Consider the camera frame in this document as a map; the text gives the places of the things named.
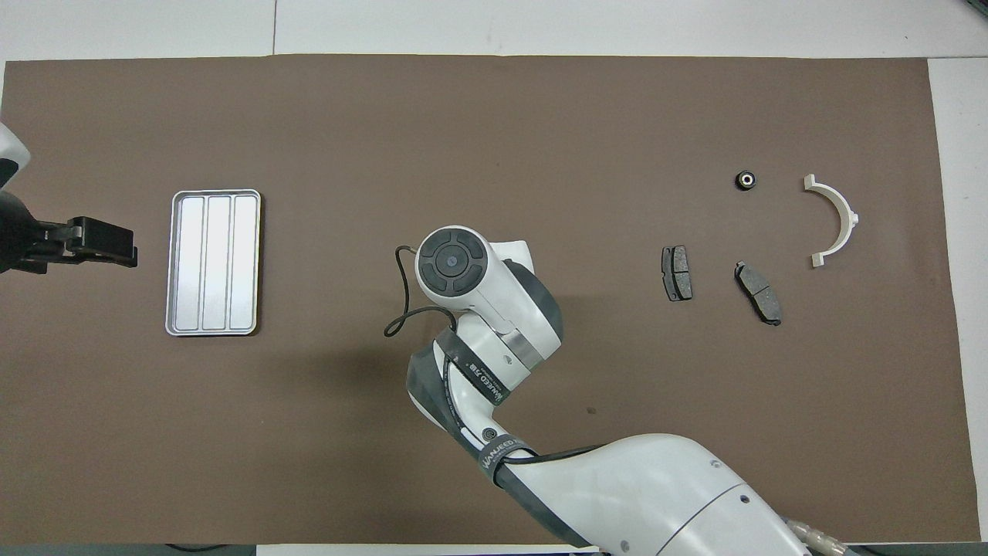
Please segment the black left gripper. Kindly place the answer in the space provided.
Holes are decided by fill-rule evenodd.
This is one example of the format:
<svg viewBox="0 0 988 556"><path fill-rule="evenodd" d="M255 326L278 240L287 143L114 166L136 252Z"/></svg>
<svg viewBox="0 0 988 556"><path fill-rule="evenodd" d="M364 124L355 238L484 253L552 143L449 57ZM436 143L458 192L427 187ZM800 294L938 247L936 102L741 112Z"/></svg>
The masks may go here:
<svg viewBox="0 0 988 556"><path fill-rule="evenodd" d="M137 267L138 250L134 232L92 217L74 217L69 252L85 263L112 263ZM20 270L46 274L50 263L70 263L65 256L67 225L44 222L18 198L1 194L1 272Z"/></svg>

